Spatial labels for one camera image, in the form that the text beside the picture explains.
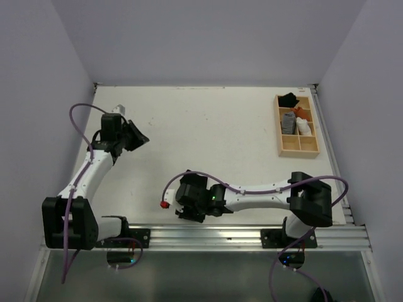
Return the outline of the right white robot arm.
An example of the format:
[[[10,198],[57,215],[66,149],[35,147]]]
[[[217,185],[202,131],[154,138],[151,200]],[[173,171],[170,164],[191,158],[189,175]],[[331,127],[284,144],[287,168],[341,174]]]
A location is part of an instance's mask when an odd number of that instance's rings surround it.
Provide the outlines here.
[[[257,186],[236,186],[219,179],[209,186],[209,178],[194,171],[181,176],[179,188],[166,199],[175,206],[179,218],[201,223],[206,216],[245,210],[288,210],[280,232],[281,241],[288,247],[300,243],[311,228],[332,226],[332,189],[319,177],[292,172],[289,179]]]

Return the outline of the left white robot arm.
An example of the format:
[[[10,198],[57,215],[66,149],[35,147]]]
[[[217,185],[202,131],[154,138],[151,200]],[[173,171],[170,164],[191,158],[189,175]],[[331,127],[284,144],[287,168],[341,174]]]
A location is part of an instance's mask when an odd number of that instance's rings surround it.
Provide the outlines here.
[[[131,239],[124,216],[96,216],[91,202],[105,175],[124,151],[132,152],[149,142],[120,113],[105,113],[86,157],[72,181],[56,196],[42,203],[45,244],[50,249],[91,250],[98,242],[110,240],[117,247]]]

